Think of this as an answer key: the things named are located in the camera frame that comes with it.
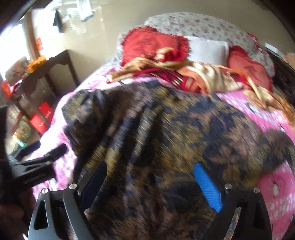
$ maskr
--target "bright window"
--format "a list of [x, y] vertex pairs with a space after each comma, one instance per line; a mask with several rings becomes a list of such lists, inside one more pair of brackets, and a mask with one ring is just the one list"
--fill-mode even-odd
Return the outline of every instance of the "bright window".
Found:
[[0, 74], [4, 80], [5, 72], [23, 56], [30, 60], [22, 24], [18, 24], [0, 43]]

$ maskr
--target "beige wall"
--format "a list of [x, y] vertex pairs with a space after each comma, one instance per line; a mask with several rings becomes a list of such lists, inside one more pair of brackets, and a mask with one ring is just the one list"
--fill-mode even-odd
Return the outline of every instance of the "beige wall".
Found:
[[[81, 22], [75, 0], [53, 0], [45, 9], [33, 12], [36, 37], [40, 37], [42, 54], [55, 56], [70, 49], [80, 81], [114, 56], [120, 31], [142, 24], [149, 16], [167, 12], [195, 12], [222, 18], [259, 37], [259, 42], [275, 46], [281, 52], [295, 51], [295, 43], [280, 21], [268, 10], [251, 0], [91, 0], [94, 17]], [[64, 23], [65, 33], [53, 26], [56, 7]], [[67, 67], [51, 72], [60, 93], [75, 88]]]

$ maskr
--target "pink bed sheet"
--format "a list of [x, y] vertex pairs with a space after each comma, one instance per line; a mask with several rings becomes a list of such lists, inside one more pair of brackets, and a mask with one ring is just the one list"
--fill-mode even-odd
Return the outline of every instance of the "pink bed sheet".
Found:
[[[107, 84], [107, 78], [105, 77], [109, 71], [118, 68], [119, 64], [114, 61], [105, 64], [81, 83], [74, 92], [63, 96], [60, 100], [55, 110], [51, 126], [40, 140], [41, 147], [32, 154], [30, 159], [41, 157], [62, 143], [67, 145], [68, 152], [54, 163], [56, 180], [48, 180], [33, 188], [35, 198], [38, 198], [40, 191], [45, 187], [49, 188], [51, 191], [65, 189], [76, 163], [77, 157], [72, 151], [69, 140], [63, 132], [67, 123], [64, 120], [61, 108], [71, 96], [82, 89], [88, 89], [89, 91], [94, 89], [105, 90], [120, 85], [120, 83]], [[138, 77], [135, 79], [127, 79], [124, 83], [151, 81], [154, 79], [157, 78]], [[159, 82], [172, 87], [172, 85], [162, 80], [159, 80]], [[217, 95], [222, 100], [248, 115], [262, 131], [266, 131], [270, 128], [281, 130], [286, 132], [292, 141], [295, 142], [295, 133], [291, 130], [280, 112], [275, 111], [270, 113], [257, 109], [247, 101], [242, 91], [223, 94], [218, 93]], [[263, 176], [259, 181], [258, 187], [261, 190], [267, 206], [272, 225], [273, 239], [281, 240], [295, 212], [295, 177], [288, 163], [284, 163], [273, 173]]]

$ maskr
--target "dark floral blanket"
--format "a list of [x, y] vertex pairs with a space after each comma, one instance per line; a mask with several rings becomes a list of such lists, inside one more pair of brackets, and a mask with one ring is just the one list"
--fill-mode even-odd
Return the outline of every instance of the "dark floral blanket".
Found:
[[221, 183], [249, 190], [286, 160], [294, 170], [295, 147], [285, 133], [260, 132], [215, 95], [153, 81], [80, 91], [63, 114], [78, 157], [73, 181], [100, 161], [108, 167], [87, 212], [100, 239], [201, 239], [216, 212], [193, 177], [196, 162]]

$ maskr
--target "metal screw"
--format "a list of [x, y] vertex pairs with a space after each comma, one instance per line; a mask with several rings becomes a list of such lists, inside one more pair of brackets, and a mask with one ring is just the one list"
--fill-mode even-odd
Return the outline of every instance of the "metal screw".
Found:
[[48, 188], [43, 188], [41, 193], [43, 193], [43, 194], [48, 193]]
[[232, 185], [230, 183], [226, 183], [224, 187], [225, 189], [228, 189], [228, 190], [232, 189]]
[[76, 183], [72, 183], [70, 186], [69, 186], [69, 189], [73, 190], [77, 187], [77, 184]]
[[260, 189], [258, 187], [253, 188], [253, 191], [256, 193], [260, 193]]

